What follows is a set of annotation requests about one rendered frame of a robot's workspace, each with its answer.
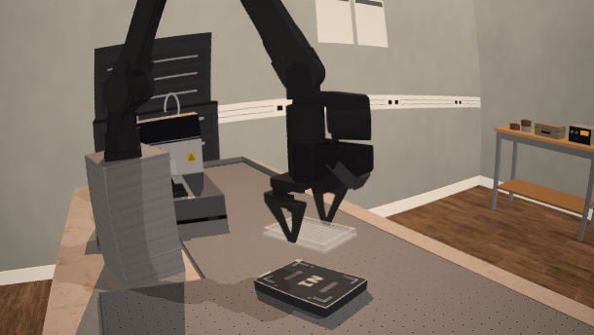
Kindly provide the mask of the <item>white multiwell plate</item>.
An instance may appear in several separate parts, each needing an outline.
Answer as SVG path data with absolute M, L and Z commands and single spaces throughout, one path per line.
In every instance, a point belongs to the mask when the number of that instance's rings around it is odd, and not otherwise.
M 357 233 L 353 227 L 304 216 L 296 243 L 287 240 L 278 222 L 264 227 L 263 236 L 326 254 L 355 238 Z

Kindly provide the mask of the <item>dark grey raised edge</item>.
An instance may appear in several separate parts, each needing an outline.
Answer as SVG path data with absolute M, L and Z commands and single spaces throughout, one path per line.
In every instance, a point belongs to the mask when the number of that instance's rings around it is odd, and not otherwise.
M 255 163 L 251 160 L 249 160 L 246 157 L 235 157 L 235 158 L 229 158 L 229 159 L 223 159 L 223 160 L 216 160 L 216 161 L 210 161 L 210 162 L 203 162 L 204 167 L 209 167 L 209 166 L 216 166 L 216 165 L 222 165 L 222 164 L 229 164 L 229 163 L 234 163 L 234 162 L 245 162 L 255 168 L 258 168 L 268 174 L 270 174 L 271 176 L 276 176 L 279 175 L 280 173 L 273 171 L 267 167 L 264 167 L 258 163 Z M 260 166 L 259 166 L 260 165 Z

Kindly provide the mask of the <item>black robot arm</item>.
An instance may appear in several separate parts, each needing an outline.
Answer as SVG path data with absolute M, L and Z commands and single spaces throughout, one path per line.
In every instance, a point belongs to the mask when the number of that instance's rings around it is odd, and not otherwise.
M 142 157 L 133 111 L 153 96 L 152 49 L 166 1 L 137 0 L 119 59 L 104 82 L 102 100 L 108 113 L 105 162 Z M 286 87 L 286 100 L 292 99 L 292 104 L 285 106 L 287 138 L 317 139 L 315 144 L 292 144 L 294 179 L 314 182 L 335 174 L 349 189 L 363 187 L 374 168 L 373 145 L 339 140 L 371 140 L 369 97 L 320 91 L 325 68 L 281 0 L 241 3 Z M 332 138 L 318 143 L 325 137 L 324 106 Z

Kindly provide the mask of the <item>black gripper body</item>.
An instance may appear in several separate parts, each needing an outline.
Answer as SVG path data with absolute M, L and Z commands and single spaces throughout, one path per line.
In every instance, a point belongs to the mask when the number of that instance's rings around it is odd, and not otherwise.
M 326 194 L 345 186 L 345 184 L 335 174 L 314 182 L 294 179 L 292 144 L 315 143 L 317 143 L 316 139 L 300 140 L 287 138 L 288 172 L 270 177 L 271 187 L 273 187 L 273 190 L 265 192 L 264 198 L 287 203 L 294 200 L 294 195 L 287 194 L 290 192 L 303 194 L 305 193 L 305 190 L 314 187 L 313 193 Z

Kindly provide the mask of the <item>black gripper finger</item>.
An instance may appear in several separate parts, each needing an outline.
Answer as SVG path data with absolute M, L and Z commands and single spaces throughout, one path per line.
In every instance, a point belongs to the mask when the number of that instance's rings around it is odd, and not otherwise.
M 276 201 L 276 200 L 272 200 L 272 199 L 268 199 L 268 198 L 264 198 L 264 202 L 267 205 L 267 207 L 269 208 L 269 210 L 271 211 L 271 213 L 274 215 L 276 220 L 278 221 L 287 240 L 289 242 L 296 243 L 298 235 L 299 235 L 299 231 L 301 228 L 301 224 L 303 221 L 307 203 L 298 201 L 298 200 L 292 200 L 287 203 L 284 203 L 284 202 L 280 202 L 280 201 Z M 281 208 L 286 208 L 292 214 L 291 233 L 290 233 L 290 230 L 288 228 L 288 225 L 286 223 L 286 220 L 284 218 Z
M 340 187 L 332 192 L 329 192 L 329 193 L 334 194 L 335 197 L 334 197 L 333 203 L 330 207 L 330 210 L 329 210 L 327 216 L 325 214 L 325 209 L 324 209 L 323 195 L 313 193 L 314 199 L 316 202 L 317 212 L 318 212 L 320 220 L 326 221 L 326 222 L 332 222 L 334 215 L 335 215 L 339 205 L 341 204 L 341 202 L 342 202 L 343 198 L 345 197 L 348 190 L 349 189 L 346 186 L 344 186 L 344 187 Z

